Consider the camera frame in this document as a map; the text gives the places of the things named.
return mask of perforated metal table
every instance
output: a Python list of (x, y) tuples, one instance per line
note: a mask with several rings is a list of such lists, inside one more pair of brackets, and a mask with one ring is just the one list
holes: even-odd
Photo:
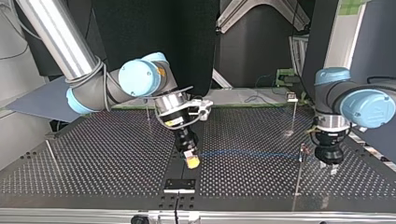
[[(342, 145), (346, 160), (337, 175), (309, 156), (294, 195), (299, 146), (311, 146), (310, 108), (298, 108), (290, 136), (291, 108), (213, 108), (207, 122), (193, 127), (202, 149), (195, 170), (150, 115), (148, 121), (145, 110), (99, 113), (49, 141), (55, 159), (46, 144), (21, 155), (0, 172), (0, 207), (396, 213), (396, 174), (351, 139)], [(167, 179), (180, 178), (196, 181), (194, 194), (163, 193)]]

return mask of black cable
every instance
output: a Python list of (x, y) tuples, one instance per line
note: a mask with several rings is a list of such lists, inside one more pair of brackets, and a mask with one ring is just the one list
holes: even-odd
[(176, 223), (176, 224), (178, 224), (178, 215), (177, 215), (178, 196), (179, 196), (179, 195), (177, 195), (176, 206), (175, 206), (175, 223)]
[(0, 60), (12, 59), (12, 58), (19, 57), (19, 56), (21, 56), (22, 54), (24, 54), (28, 49), (29, 49), (29, 45), (26, 44), (25, 49), (24, 49), (21, 53), (16, 54), (16, 55), (12, 55), (12, 56), (9, 56), (9, 57), (5, 57), (5, 58), (0, 58)]
[(91, 2), (90, 17), (88, 18), (87, 30), (85, 31), (85, 35), (84, 35), (85, 39), (87, 39), (88, 33), (90, 32), (92, 12), (93, 12), (93, 7), (92, 7), (92, 2)]
[[(296, 61), (296, 55), (295, 55), (295, 51), (294, 51), (293, 37), (294, 37), (294, 23), (296, 21), (298, 6), (299, 6), (299, 1), (297, 0), (296, 7), (295, 7), (294, 13), (293, 13), (293, 20), (291, 22), (291, 53), (293, 55), (293, 60), (294, 60), (295, 66), (297, 66), (297, 61)], [(302, 79), (302, 77), (300, 76), (300, 74), (299, 74), (299, 72), (297, 70), (297, 67), (296, 67), (295, 72), (297, 74), (297, 77), (301, 81), (301, 85), (303, 86), (303, 89), (304, 89), (306, 95), (312, 100), (313, 98), (309, 95), (308, 91), (306, 90), (305, 84), (304, 84), (303, 79)]]
[[(259, 78), (257, 78), (256, 83), (254, 84), (254, 88), (255, 88), (255, 89), (258, 88), (260, 79), (262, 79), (263, 77), (270, 77), (270, 76), (271, 76), (271, 75), (266, 75), (266, 76), (260, 76)], [(272, 105), (272, 106), (274, 106), (274, 107), (280, 107), (280, 106), (271, 104), (271, 103), (269, 103), (268, 101), (266, 101), (264, 98), (262, 98), (262, 97), (259, 95), (259, 91), (258, 91), (258, 90), (256, 90), (256, 94), (255, 94), (255, 95), (249, 96), (249, 97), (245, 100), (245, 103), (250, 103), (250, 102), (252, 102), (252, 101), (254, 101), (254, 100), (256, 100), (256, 99), (261, 99), (262, 101), (264, 101), (264, 102), (265, 102), (266, 104), (268, 104), (268, 105)]]
[(371, 84), (372, 79), (389, 79), (389, 80), (396, 80), (396, 77), (367, 77), (367, 83)]

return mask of end effector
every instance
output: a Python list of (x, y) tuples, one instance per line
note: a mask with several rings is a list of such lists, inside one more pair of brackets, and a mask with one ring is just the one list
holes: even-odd
[(393, 118), (395, 102), (382, 91), (384, 89), (392, 88), (360, 85), (351, 81), (346, 68), (325, 68), (317, 72), (315, 130), (311, 133), (311, 139), (317, 145), (315, 156), (319, 160), (327, 164), (343, 161), (344, 152), (339, 144), (350, 133), (352, 123), (373, 129)]
[[(106, 85), (103, 88), (100, 77), (93, 78), (77, 88), (72, 86), (67, 92), (69, 105), (76, 112), (84, 114), (105, 109), (103, 97), (108, 97), (105, 101), (109, 101), (111, 105), (135, 97), (152, 99), (156, 106), (156, 118), (164, 127), (174, 132), (176, 148), (188, 167), (191, 169), (197, 167), (200, 163), (198, 137), (190, 126), (198, 120), (207, 120), (213, 102), (202, 99), (189, 101), (185, 91), (192, 87), (183, 90), (177, 87), (169, 62), (159, 52), (129, 61), (109, 76), (111, 76), (110, 80), (114, 80), (108, 82), (113, 86), (112, 88)], [(106, 89), (107, 94), (95, 94), (100, 98), (93, 100), (90, 92), (99, 92), (103, 89)]]

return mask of aluminum frame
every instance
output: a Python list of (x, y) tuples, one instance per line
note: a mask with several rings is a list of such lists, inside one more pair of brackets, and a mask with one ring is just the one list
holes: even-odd
[[(293, 23), (294, 9), (298, 2), (296, 0), (233, 0), (220, 15), (217, 26), (218, 31), (225, 34), (237, 21), (239, 21), (252, 8), (259, 5), (274, 7), (286, 20)], [(310, 22), (303, 9), (297, 6), (294, 27), (301, 31)]]
[[(0, 223), (130, 223), (133, 216), (148, 217), (149, 223), (175, 223), (173, 211), (84, 210), (84, 209), (0, 209)], [(240, 213), (178, 211), (179, 223), (394, 223), (396, 215), (363, 213)]]

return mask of metal rod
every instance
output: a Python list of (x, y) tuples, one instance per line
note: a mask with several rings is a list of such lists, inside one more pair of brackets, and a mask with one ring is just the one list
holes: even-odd
[(297, 111), (297, 103), (294, 103), (294, 109), (293, 109), (293, 121), (291, 122), (291, 131), (294, 133), (294, 121), (296, 120), (296, 111)]
[(53, 154), (52, 147), (50, 146), (50, 141), (49, 141), (49, 140), (46, 140), (46, 144), (47, 144), (47, 147), (49, 148), (49, 154), (50, 154), (50, 156), (51, 156), (54, 160), (56, 160), (55, 154)]
[(17, 0), (67, 79), (89, 74), (97, 64), (63, 0)]

